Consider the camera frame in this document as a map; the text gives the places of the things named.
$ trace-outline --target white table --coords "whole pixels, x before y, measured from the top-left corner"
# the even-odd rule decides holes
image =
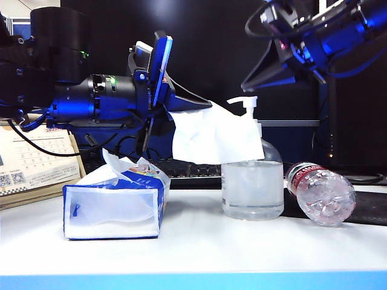
[[[387,227],[345,223],[339,228],[325,228],[308,219],[289,217],[241,221],[222,214],[220,190],[172,190],[158,239],[66,240],[62,232],[62,198],[0,211],[0,219],[0,275],[11,276],[3,277],[3,285],[15,283],[15,277],[20,285],[32,280],[40,285],[36,280],[39,276],[51,282],[59,277],[61,281],[63,277],[72,277],[72,281],[88,277],[89,282],[90,277],[98,281],[101,277],[132,277],[133,283],[137,279],[138,285],[145,285],[144,281],[149,280],[145,277],[154,274],[159,279],[170,277],[175,286],[179,284],[172,282],[173,275],[192,279],[191,286],[200,283],[199,277],[203,283],[218,277],[218,286],[226,282],[229,285],[228,279],[232,279],[236,284],[230,289],[249,289],[246,286],[251,286],[249,281],[256,285],[256,277],[259,281],[268,279],[266,285],[279,280],[298,281],[289,287],[300,289],[308,279],[313,283],[317,276],[312,272],[319,272],[322,279],[348,276],[355,286],[362,282],[369,286],[366,280],[372,277],[374,283],[385,282],[387,289]],[[287,272],[310,274],[294,280]],[[265,273],[277,274],[262,278]],[[29,289],[41,288],[30,285]],[[53,285],[52,289],[62,288]]]

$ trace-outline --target white tissue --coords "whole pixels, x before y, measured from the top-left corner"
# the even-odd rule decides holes
[[[170,112],[176,125],[174,159],[225,164],[265,158],[255,121],[211,103],[207,109]]]

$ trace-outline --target blue tissue box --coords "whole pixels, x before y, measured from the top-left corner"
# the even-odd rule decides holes
[[[150,163],[97,184],[66,185],[64,235],[74,240],[158,237],[169,185]]]

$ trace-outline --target pump dispenser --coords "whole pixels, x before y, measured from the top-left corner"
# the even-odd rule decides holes
[[[284,211],[284,169],[279,152],[262,139],[261,124],[253,117],[257,96],[236,97],[227,102],[243,102],[243,117],[255,120],[265,158],[222,164],[223,212],[250,221],[274,219]]]

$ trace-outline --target robotic arm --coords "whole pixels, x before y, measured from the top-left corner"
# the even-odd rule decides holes
[[[250,28],[258,16],[270,34]],[[387,32],[387,1],[339,0],[307,19],[298,16],[290,1],[272,0],[250,17],[245,29],[249,36],[270,43],[264,57],[243,81],[244,91],[293,83],[305,74],[326,83],[333,62]]]
[[[166,111],[211,106],[201,98],[182,98],[166,74],[172,38],[155,33],[154,47],[142,42],[130,49],[129,76],[90,74],[90,22],[82,13],[47,7],[31,12],[31,35],[24,41],[10,36],[0,23],[0,120],[19,123],[30,131],[46,121],[65,127],[90,121],[125,124],[137,131],[136,151],[148,146],[155,118]],[[40,118],[26,120],[29,112]]]

